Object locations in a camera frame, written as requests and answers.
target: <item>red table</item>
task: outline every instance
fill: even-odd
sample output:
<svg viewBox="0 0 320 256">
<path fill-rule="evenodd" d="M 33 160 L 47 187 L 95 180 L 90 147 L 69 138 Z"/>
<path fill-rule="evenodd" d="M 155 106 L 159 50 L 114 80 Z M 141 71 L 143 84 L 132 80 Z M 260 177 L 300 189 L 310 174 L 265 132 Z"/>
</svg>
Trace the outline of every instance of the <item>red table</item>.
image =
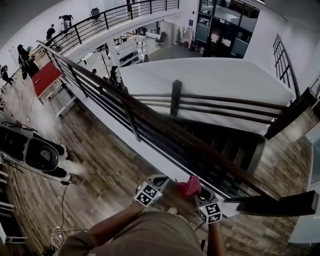
<svg viewBox="0 0 320 256">
<path fill-rule="evenodd" d="M 47 63 L 32 77 L 33 87 L 38 99 L 41 95 L 56 82 L 62 73 L 58 70 L 52 62 Z"/>
<path fill-rule="evenodd" d="M 38 73 L 36 73 L 32 77 L 32 83 L 34 87 L 35 94 L 39 101 L 44 104 L 42 101 L 41 96 L 44 94 L 46 90 L 48 90 L 58 79 L 60 79 L 62 76 L 62 73 L 59 69 L 55 67 L 55 65 L 52 62 L 48 62 L 43 68 L 39 70 Z M 51 99 L 52 96 L 55 96 L 55 92 L 60 92 L 59 89 L 61 88 L 60 84 L 58 87 L 51 90 L 51 93 L 46 97 L 47 99 Z M 76 99 L 76 97 L 72 97 L 71 100 L 69 100 L 65 106 L 62 107 L 62 109 L 58 112 L 56 115 L 61 116 L 62 112 L 66 110 L 66 108 Z"/>
</svg>

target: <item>metal railing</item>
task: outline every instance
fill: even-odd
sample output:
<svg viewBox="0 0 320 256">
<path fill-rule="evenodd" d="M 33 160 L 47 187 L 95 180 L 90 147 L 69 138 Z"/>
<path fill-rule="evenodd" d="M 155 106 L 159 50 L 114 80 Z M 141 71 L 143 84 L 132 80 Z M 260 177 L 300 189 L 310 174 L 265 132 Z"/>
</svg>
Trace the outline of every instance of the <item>metal railing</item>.
<svg viewBox="0 0 320 256">
<path fill-rule="evenodd" d="M 179 9 L 179 0 L 145 0 L 125 4 L 90 16 L 62 31 L 45 45 L 65 54 L 88 38 L 137 17 Z"/>
<path fill-rule="evenodd" d="M 132 132 L 139 142 L 146 143 L 187 174 L 199 176 L 206 186 L 211 185 L 217 194 L 226 198 L 226 202 L 239 203 L 237 210 L 241 213 L 260 216 L 300 216 L 316 212 L 319 195 L 314 191 L 294 196 L 279 196 L 224 155 L 135 99 L 127 91 L 116 88 L 51 48 L 45 45 L 42 47 L 51 62 L 62 72 L 62 79 L 82 90 L 84 95 L 106 114 Z M 300 106 L 302 111 L 307 102 L 305 94 L 306 92 L 288 109 Z M 185 157 L 179 157 L 177 152 L 184 153 Z M 205 159 L 209 169 L 198 166 L 192 170 L 194 172 L 190 171 L 188 158 Z M 216 188 L 215 181 L 219 177 L 228 179 L 235 190 L 233 194 L 225 195 Z"/>
<path fill-rule="evenodd" d="M 219 166 L 219 168 L 215 168 L 218 174 L 225 176 L 228 173 L 228 176 L 233 177 L 230 182 L 239 190 L 246 191 L 247 196 L 264 195 L 279 199 L 279 196 L 263 183 L 248 175 L 239 166 L 183 128 L 164 119 L 156 111 L 128 93 L 115 88 L 99 76 L 92 74 L 89 70 L 44 45 L 43 48 L 52 63 L 64 74 L 67 82 L 81 89 L 86 97 L 91 98 L 106 113 L 131 131 L 138 141 L 145 142 L 175 164 L 183 159 L 175 158 L 174 151 L 167 151 L 166 143 L 177 151 L 184 152 L 185 155 L 206 158 L 212 165 L 212 169 L 214 166 Z M 188 168 L 184 167 L 184 170 L 192 174 Z M 199 176 L 202 176 L 204 180 L 208 178 L 210 184 L 213 180 L 210 176 L 214 177 L 217 173 L 212 171 L 212 173 L 200 173 Z"/>
<path fill-rule="evenodd" d="M 286 48 L 278 34 L 273 44 L 273 55 L 275 60 L 274 67 L 276 71 L 276 77 L 283 81 L 283 83 L 286 84 L 290 89 L 293 87 L 295 98 L 299 98 L 300 91 L 298 81 Z"/>
</svg>

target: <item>floor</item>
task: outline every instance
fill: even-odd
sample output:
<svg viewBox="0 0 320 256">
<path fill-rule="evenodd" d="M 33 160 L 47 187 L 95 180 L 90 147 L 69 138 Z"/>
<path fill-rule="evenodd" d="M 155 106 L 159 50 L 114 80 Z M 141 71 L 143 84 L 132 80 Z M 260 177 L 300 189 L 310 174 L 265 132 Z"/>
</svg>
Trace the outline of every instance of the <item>floor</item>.
<svg viewBox="0 0 320 256">
<path fill-rule="evenodd" d="M 173 45 L 172 47 L 161 47 L 154 53 L 150 54 L 150 61 L 162 61 L 170 59 L 179 59 L 179 58 L 199 58 L 202 55 L 197 51 L 190 51 L 189 48 L 186 48 L 181 45 Z"/>
<path fill-rule="evenodd" d="M 45 139 L 66 145 L 70 160 L 62 162 L 61 166 L 80 176 L 80 180 L 66 190 L 63 229 L 88 229 L 129 206 L 136 187 L 157 170 L 128 148 L 80 102 L 62 118 L 56 117 L 57 99 L 45 101 L 43 106 L 35 99 L 32 104 L 31 79 L 28 77 L 23 82 L 20 75 L 17 72 L 16 84 L 7 88 L 7 111 L 37 129 Z M 303 134 L 318 121 L 308 109 L 267 141 L 255 176 L 282 196 L 305 191 L 311 145 Z M 5 171 L 9 174 L 8 197 L 16 207 L 15 216 L 22 232 L 29 237 L 27 246 L 41 255 L 43 248 L 51 244 L 52 230 L 63 222 L 61 202 L 65 187 L 26 170 L 22 174 L 6 166 Z M 170 206 L 176 206 L 194 227 L 201 223 L 195 216 L 192 201 L 182 199 L 173 182 L 157 204 L 163 209 Z M 227 255 L 302 255 L 299 248 L 288 245 L 297 219 L 241 214 L 223 219 L 221 227 Z M 205 225 L 197 234 L 199 238 L 206 236 Z"/>
<path fill-rule="evenodd" d="M 153 54 L 155 51 L 158 51 L 159 48 L 156 47 L 155 39 L 148 37 L 146 40 L 146 48 L 147 54 Z M 87 60 L 87 64 L 83 61 L 78 63 L 80 66 L 86 68 L 89 71 L 96 69 L 97 76 L 109 77 L 111 68 L 113 66 L 113 62 L 108 58 L 106 52 L 104 50 L 97 52 L 95 51 L 90 58 Z"/>
</svg>

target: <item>wire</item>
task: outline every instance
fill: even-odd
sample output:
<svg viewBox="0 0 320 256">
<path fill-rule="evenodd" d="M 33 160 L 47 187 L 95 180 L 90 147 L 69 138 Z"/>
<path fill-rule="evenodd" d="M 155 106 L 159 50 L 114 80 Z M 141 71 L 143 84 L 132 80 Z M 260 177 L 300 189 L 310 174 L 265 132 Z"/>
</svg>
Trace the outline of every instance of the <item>wire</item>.
<svg viewBox="0 0 320 256">
<path fill-rule="evenodd" d="M 202 222 L 202 223 L 194 230 L 194 232 L 196 232 L 198 229 L 200 229 L 203 224 L 205 224 L 205 222 Z"/>
<path fill-rule="evenodd" d="M 69 232 L 75 232 L 75 231 L 88 231 L 89 229 L 74 229 L 74 230 L 68 230 L 68 231 L 64 231 L 65 233 L 69 233 Z"/>
<path fill-rule="evenodd" d="M 64 199 L 65 199 L 65 194 L 66 194 L 66 191 L 67 191 L 67 188 L 68 188 L 68 185 L 65 186 L 65 189 L 64 189 L 64 192 L 63 192 L 63 196 L 62 196 L 62 201 L 61 201 L 61 205 L 62 205 L 62 224 L 61 224 L 61 229 L 63 228 L 64 226 L 64 223 L 65 223 L 65 213 L 64 213 Z"/>
<path fill-rule="evenodd" d="M 28 113 L 28 115 L 26 116 L 27 118 L 31 115 L 32 106 L 33 106 L 33 104 L 34 104 L 35 96 L 36 96 L 36 91 L 34 91 L 33 99 L 32 99 L 31 105 L 30 105 L 30 107 L 29 107 L 29 113 Z"/>
</svg>

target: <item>railing baluster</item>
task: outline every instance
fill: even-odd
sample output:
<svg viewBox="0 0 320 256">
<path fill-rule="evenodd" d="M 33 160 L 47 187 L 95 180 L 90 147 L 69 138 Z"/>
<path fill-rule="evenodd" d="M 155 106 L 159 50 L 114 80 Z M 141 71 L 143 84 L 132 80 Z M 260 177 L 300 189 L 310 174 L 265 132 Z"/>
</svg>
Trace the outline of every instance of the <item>railing baluster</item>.
<svg viewBox="0 0 320 256">
<path fill-rule="evenodd" d="M 105 20 L 105 24 L 106 24 L 106 29 L 108 30 L 109 27 L 108 27 L 107 15 L 106 15 L 106 13 L 103 13 L 103 14 L 104 14 L 104 20 Z"/>
<path fill-rule="evenodd" d="M 136 128 L 136 126 L 135 126 L 135 124 L 134 124 L 134 119 L 133 119 L 133 117 L 132 117 L 132 110 L 131 110 L 131 108 L 130 108 L 129 106 L 127 106 L 126 104 L 124 104 L 123 101 L 121 101 L 121 102 L 122 102 L 122 104 L 123 104 L 124 111 L 125 111 L 125 113 L 126 113 L 126 116 L 127 116 L 127 118 L 128 118 L 128 121 L 129 121 L 130 126 L 131 126 L 131 128 L 132 128 L 132 132 L 133 132 L 136 140 L 137 140 L 138 142 L 141 142 L 141 139 L 140 139 L 140 137 L 139 137 L 139 134 L 137 133 L 137 128 Z"/>
<path fill-rule="evenodd" d="M 132 5 L 130 5 L 130 14 L 131 14 L 131 20 L 133 20 L 134 16 L 132 15 Z"/>
<path fill-rule="evenodd" d="M 68 68 L 69 68 L 69 70 L 70 70 L 71 74 L 73 75 L 74 79 L 75 79 L 75 80 L 76 80 L 76 82 L 78 83 L 78 85 L 79 85 L 80 89 L 82 90 L 82 92 L 84 93 L 84 95 L 85 95 L 86 97 L 88 97 L 88 94 L 87 94 L 87 92 L 85 91 L 85 89 L 84 89 L 83 85 L 81 84 L 81 81 L 80 81 L 80 80 L 79 80 L 79 78 L 77 77 L 77 75 L 76 75 L 76 73 L 75 73 L 75 71 L 74 71 L 73 67 L 72 67 L 72 66 L 70 66 L 68 63 L 67 63 L 67 65 L 68 65 Z"/>
<path fill-rule="evenodd" d="M 178 115 L 181 89 L 182 89 L 182 82 L 179 80 L 175 80 L 172 83 L 170 116 L 177 117 Z"/>
<path fill-rule="evenodd" d="M 79 35 L 79 33 L 78 33 L 78 29 L 77 29 L 76 26 L 74 26 L 74 30 L 75 30 L 75 32 L 76 32 L 76 35 L 77 35 L 78 39 L 79 39 L 80 45 L 82 45 L 82 42 L 81 42 L 81 39 L 80 39 L 80 35 Z"/>
</svg>

